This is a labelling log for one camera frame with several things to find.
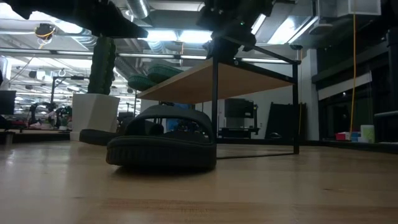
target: wooden tabletop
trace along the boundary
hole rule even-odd
[[[218,155],[291,150],[219,145]],[[105,163],[105,147],[15,144],[0,148],[1,223],[397,223],[397,155],[301,150],[205,173],[138,172]]]
[[[240,64],[218,64],[219,99],[292,85],[292,82],[288,82],[290,77],[259,69],[259,67],[243,62],[240,63],[241,65],[245,65],[245,68],[254,69],[243,69]],[[186,104],[211,101],[213,83],[212,71],[213,61],[206,60],[198,66],[143,91],[138,94],[138,98]]]

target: black equipment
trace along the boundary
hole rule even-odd
[[[3,0],[16,13],[28,19],[33,11],[44,12],[58,19],[91,30],[95,36],[112,38],[146,38],[148,32],[124,18],[109,0]]]
[[[121,123],[126,118],[134,118],[133,112],[119,112],[118,121]]]
[[[220,37],[230,37],[241,42],[256,44],[256,37],[251,27],[260,14],[271,15],[274,0],[205,0],[200,10],[197,25],[213,31],[213,40],[204,45],[207,58],[216,56],[221,61],[233,60],[240,44],[235,44]]]
[[[226,99],[224,111],[226,118],[254,118],[254,102],[245,99]]]
[[[0,91],[0,114],[13,115],[17,91]]]
[[[249,138],[251,133],[258,135],[257,127],[257,105],[253,101],[245,99],[226,99],[224,112],[226,118],[226,127],[218,131],[222,138]],[[254,126],[244,127],[245,118],[254,118]]]

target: ceiling pipe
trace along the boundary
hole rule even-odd
[[[147,0],[126,0],[126,2],[127,8],[134,18],[143,19],[149,15],[150,7]]]

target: light fixture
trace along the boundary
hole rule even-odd
[[[174,55],[164,54],[124,54],[120,53],[120,57],[140,57],[140,58],[174,58]]]
[[[67,65],[73,68],[91,68],[91,65],[93,63],[91,60],[85,60],[85,59],[60,58],[59,61],[61,63],[66,63]]]
[[[35,49],[9,49],[0,48],[1,53],[22,53],[22,54],[51,54],[49,50],[35,50]]]
[[[205,30],[185,30],[181,33],[178,40],[185,43],[202,44],[211,40],[211,32]]]
[[[142,38],[146,41],[177,41],[177,35],[174,30],[147,30],[147,38]]]
[[[268,44],[285,44],[295,34],[295,26],[292,18],[288,17],[276,30],[275,34],[268,41]]]
[[[56,82],[57,82],[57,83],[59,83],[59,84],[70,85],[68,82],[65,82],[65,81],[62,81],[62,83],[61,83],[61,81],[60,81],[60,80],[56,80]]]
[[[60,55],[83,55],[83,56],[93,56],[93,52],[74,52],[74,51],[58,50],[57,53],[60,54]]]
[[[295,40],[297,40],[297,38],[299,38],[301,35],[303,35],[303,33],[305,31],[307,31],[314,23],[316,23],[316,21],[319,20],[318,16],[315,16],[303,29],[301,29],[300,31],[298,31],[290,40],[289,43],[293,43]]]
[[[242,62],[254,62],[254,63],[278,63],[278,64],[288,64],[284,60],[271,59],[271,58],[242,58]]]
[[[181,59],[205,60],[206,56],[181,55]]]
[[[260,16],[257,18],[256,22],[254,23],[254,25],[251,27],[251,33],[256,35],[257,32],[259,31],[261,25],[264,23],[265,19],[266,19],[266,15],[264,14],[260,14]]]
[[[73,90],[73,91],[80,91],[80,88],[75,87],[75,86],[68,86],[67,89]]]

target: cable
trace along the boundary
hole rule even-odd
[[[351,140],[351,135],[353,133],[353,121],[354,121],[354,102],[355,102],[355,81],[356,81],[356,0],[354,0],[353,7],[353,20],[354,20],[354,86],[353,86],[353,99],[351,102],[351,121],[349,122],[349,140]]]
[[[27,68],[27,66],[32,62],[33,58],[35,58],[35,54],[34,54],[34,56],[26,63],[26,65],[25,65],[16,75],[14,75],[14,77],[10,78],[10,80],[9,80],[7,83],[5,83],[5,84],[7,85],[7,84],[11,83],[12,81],[16,80],[16,79],[22,74],[22,72],[25,71],[25,69]]]

